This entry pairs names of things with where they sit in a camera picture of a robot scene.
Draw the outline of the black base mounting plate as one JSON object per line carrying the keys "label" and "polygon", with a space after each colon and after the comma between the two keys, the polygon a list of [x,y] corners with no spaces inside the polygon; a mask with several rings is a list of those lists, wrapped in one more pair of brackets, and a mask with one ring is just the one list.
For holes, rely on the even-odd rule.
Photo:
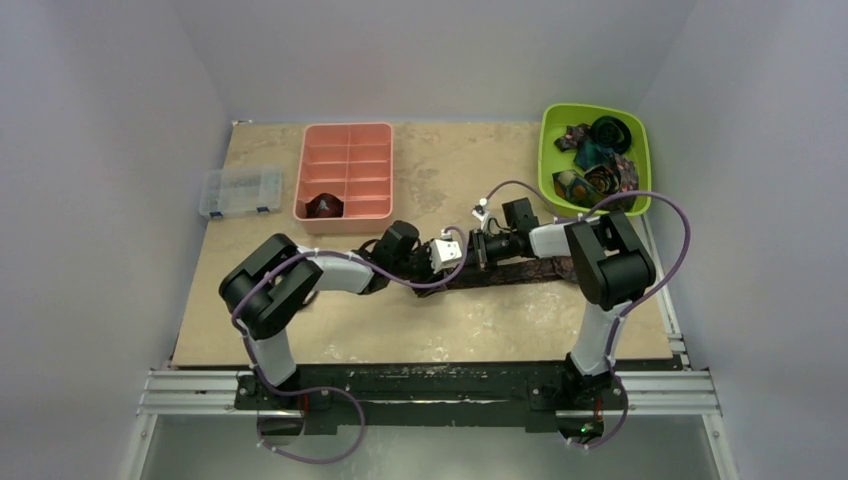
{"label": "black base mounting plate", "polygon": [[628,406],[620,379],[584,380],[563,360],[305,364],[271,392],[252,373],[237,378],[234,406],[292,414],[308,435],[340,426],[521,428],[591,442],[605,418]]}

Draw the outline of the clear plastic organizer box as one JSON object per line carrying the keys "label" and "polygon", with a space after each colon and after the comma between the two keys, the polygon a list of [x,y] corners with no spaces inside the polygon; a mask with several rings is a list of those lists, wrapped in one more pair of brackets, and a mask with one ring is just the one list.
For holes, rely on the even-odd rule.
{"label": "clear plastic organizer box", "polygon": [[206,219],[228,219],[277,212],[282,186],[279,165],[210,170],[203,178],[198,213]]}

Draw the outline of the dark green rolled tie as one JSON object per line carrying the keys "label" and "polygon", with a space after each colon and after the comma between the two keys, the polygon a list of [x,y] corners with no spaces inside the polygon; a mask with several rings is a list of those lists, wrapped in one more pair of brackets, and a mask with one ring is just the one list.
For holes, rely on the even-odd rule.
{"label": "dark green rolled tie", "polygon": [[617,117],[605,115],[597,118],[590,126],[592,141],[617,154],[624,154],[632,145],[632,133]]}

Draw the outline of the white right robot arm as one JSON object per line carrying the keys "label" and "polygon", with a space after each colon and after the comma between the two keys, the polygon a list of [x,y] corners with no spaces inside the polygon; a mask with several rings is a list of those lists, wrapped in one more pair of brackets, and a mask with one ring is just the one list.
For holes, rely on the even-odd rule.
{"label": "white right robot arm", "polygon": [[483,217],[471,232],[465,266],[493,275],[501,261],[565,259],[586,300],[577,340],[563,366],[561,392],[576,407],[610,387],[614,352],[627,309],[656,280],[646,248],[621,211],[572,223],[541,224],[528,198],[502,205],[506,229],[488,231],[487,201],[473,209]]}

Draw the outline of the colourful ties pile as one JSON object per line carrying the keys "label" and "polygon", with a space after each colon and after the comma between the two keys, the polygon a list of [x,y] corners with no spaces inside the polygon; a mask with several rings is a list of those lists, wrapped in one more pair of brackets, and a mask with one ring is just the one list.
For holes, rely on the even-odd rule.
{"label": "colourful ties pile", "polygon": [[590,125],[569,125],[565,133],[554,140],[562,153],[575,152],[570,170],[552,174],[556,195],[583,208],[591,208],[600,201],[623,192],[635,191],[640,177],[634,162],[624,154],[595,144],[590,136]]}

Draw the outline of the brown patterned necktie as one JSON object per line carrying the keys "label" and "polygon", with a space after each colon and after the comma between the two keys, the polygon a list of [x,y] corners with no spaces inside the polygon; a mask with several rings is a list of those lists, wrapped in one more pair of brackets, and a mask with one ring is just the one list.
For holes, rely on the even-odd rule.
{"label": "brown patterned necktie", "polygon": [[413,288],[419,298],[452,290],[468,290],[493,286],[528,285],[563,281],[578,284],[572,258],[556,256],[541,259],[529,259],[521,262],[496,265],[480,269],[477,265],[466,266],[450,282],[438,287],[426,289]]}

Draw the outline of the aluminium frame rail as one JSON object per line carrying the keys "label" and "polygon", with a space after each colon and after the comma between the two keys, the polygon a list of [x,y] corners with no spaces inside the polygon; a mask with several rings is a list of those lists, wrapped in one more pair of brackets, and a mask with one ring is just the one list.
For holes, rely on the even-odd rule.
{"label": "aluminium frame rail", "polygon": [[124,479],[735,479],[709,371],[695,369],[668,293],[657,299],[667,359],[622,359],[628,406],[578,442],[521,428],[364,422],[308,435],[292,414],[234,406],[249,371],[151,371]]}

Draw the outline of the dark red rolled tie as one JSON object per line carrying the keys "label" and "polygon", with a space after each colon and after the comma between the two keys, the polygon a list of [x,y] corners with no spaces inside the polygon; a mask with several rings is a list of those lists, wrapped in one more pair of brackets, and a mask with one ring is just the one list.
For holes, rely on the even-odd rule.
{"label": "dark red rolled tie", "polygon": [[305,204],[307,219],[330,219],[344,216],[344,202],[330,193],[321,193]]}

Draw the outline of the pink compartment tray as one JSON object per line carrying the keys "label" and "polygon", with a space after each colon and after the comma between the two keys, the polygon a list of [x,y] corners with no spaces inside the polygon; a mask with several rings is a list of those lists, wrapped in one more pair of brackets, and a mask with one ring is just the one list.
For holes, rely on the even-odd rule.
{"label": "pink compartment tray", "polygon": [[[293,215],[309,235],[380,233],[392,223],[394,130],[385,122],[308,126],[303,135]],[[344,202],[344,216],[307,219],[321,193]]]}

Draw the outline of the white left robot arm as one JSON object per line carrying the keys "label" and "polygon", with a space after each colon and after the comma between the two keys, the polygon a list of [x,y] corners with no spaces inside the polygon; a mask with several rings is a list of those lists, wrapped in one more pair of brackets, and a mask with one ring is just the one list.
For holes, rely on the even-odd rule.
{"label": "white left robot arm", "polygon": [[269,237],[218,289],[261,381],[260,397],[275,409],[297,399],[297,366],[287,329],[311,297],[321,292],[365,296],[391,282],[414,290],[439,289],[460,268],[462,245],[450,234],[424,242],[404,221],[344,252],[307,248],[281,233]]}

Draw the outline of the green plastic bin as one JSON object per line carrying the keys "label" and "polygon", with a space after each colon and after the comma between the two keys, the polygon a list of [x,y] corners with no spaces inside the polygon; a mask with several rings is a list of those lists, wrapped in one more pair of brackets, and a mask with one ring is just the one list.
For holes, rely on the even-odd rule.
{"label": "green plastic bin", "polygon": [[552,174],[573,169],[575,152],[573,150],[560,152],[554,146],[554,140],[562,136],[569,125],[576,126],[582,123],[590,125],[597,118],[605,115],[619,118],[632,133],[632,145],[625,156],[632,160],[637,168],[640,177],[640,186],[637,190],[653,189],[648,136],[641,120],[631,113],[608,107],[578,103],[554,104],[543,114],[538,148],[538,185],[542,194],[563,216],[586,213],[590,208],[573,205],[556,195]]}

